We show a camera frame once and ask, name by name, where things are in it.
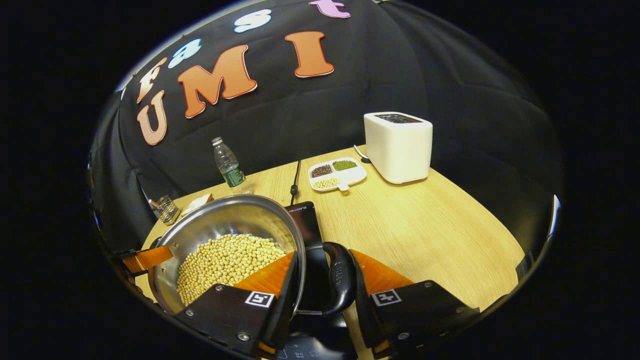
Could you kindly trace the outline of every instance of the orange letter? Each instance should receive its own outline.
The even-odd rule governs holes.
[[[154,86],[151,81],[158,76],[158,72],[160,72],[159,67],[166,62],[166,58],[160,60],[156,66],[152,67],[148,73],[146,73],[142,79],[140,79],[140,94],[138,95],[138,100],[136,104],[139,104],[142,98],[149,93],[151,90],[151,86]]]
[[[299,78],[327,75],[333,72],[334,67],[326,62],[322,46],[320,46],[320,39],[323,37],[324,34],[320,31],[303,31],[289,34],[284,38],[296,47],[299,65],[296,69],[296,76]]]
[[[222,97],[225,99],[233,99],[258,87],[258,83],[249,78],[244,66],[244,52],[247,49],[247,45],[240,45],[220,54],[211,73],[194,66],[178,76],[178,82],[182,83],[184,97],[187,99],[187,111],[184,112],[187,119],[198,115],[207,107],[204,101],[200,101],[198,94],[211,104],[218,102],[218,93],[223,81],[225,91],[222,92]]]
[[[164,138],[166,134],[166,115],[164,114],[164,107],[162,105],[162,96],[164,96],[164,90],[160,90],[151,99],[151,105],[156,109],[156,117],[158,118],[158,128],[154,131],[151,130],[151,124],[149,124],[149,106],[146,105],[138,113],[138,122],[140,123],[140,129],[142,129],[142,136],[145,137],[145,141],[149,145],[156,145]]]

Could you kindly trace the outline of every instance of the wooden table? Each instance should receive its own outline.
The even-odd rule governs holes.
[[[360,149],[365,152],[366,146]],[[425,180],[396,185],[386,182],[372,164],[363,163],[367,177],[348,192],[311,189],[309,167],[346,156],[360,158],[349,148],[301,162],[295,202],[315,204],[323,241],[363,252],[414,282],[434,280],[481,311],[518,284],[515,268],[524,257],[518,242],[478,201],[433,169]],[[248,176],[255,194],[289,205],[296,165]],[[231,195],[228,186],[220,184],[175,202],[185,208],[208,192],[214,198]],[[168,229],[158,222],[143,249]],[[136,278],[136,284],[153,299],[147,276]],[[372,359],[360,335],[355,304],[344,315],[359,359]]]

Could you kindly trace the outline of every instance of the plastic water bottle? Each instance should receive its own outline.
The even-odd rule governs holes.
[[[222,138],[217,137],[211,140],[211,144],[216,152],[216,165],[231,188],[231,192],[236,195],[253,193],[252,187],[240,169],[236,155],[222,142]]]

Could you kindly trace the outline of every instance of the white compartment tray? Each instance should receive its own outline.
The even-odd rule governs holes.
[[[336,161],[352,161],[353,163],[355,163],[357,166],[356,167],[352,167],[352,168],[348,168],[346,170],[341,170],[341,171],[337,171],[334,167],[333,167],[333,163],[335,163]],[[318,176],[318,177],[311,177],[311,171],[313,171],[315,168],[317,167],[321,167],[324,165],[329,165],[329,167],[331,168],[332,172],[330,174],[326,174],[326,175],[322,175],[322,176]],[[311,185],[311,189],[317,191],[317,192],[328,192],[331,191],[333,189],[340,189],[343,192],[349,190],[349,185],[353,185],[353,184],[357,184],[360,181],[364,180],[365,177],[367,177],[367,171],[364,169],[364,167],[362,166],[362,164],[360,164],[358,162],[358,160],[354,159],[354,158],[338,158],[338,159],[333,159],[330,161],[325,161],[324,163],[318,163],[315,164],[313,166],[311,166],[309,168],[309,170],[307,171],[307,175],[309,178],[309,184]],[[337,179],[338,180],[338,185],[337,186],[330,186],[328,188],[316,188],[316,186],[314,184],[316,184],[318,181],[320,180],[329,180],[329,179]]]

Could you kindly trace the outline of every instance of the pen holder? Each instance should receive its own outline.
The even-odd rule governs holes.
[[[172,225],[178,216],[180,215],[180,209],[169,198],[169,195],[165,195],[158,200],[159,208],[154,209],[156,217],[163,222],[164,225]]]

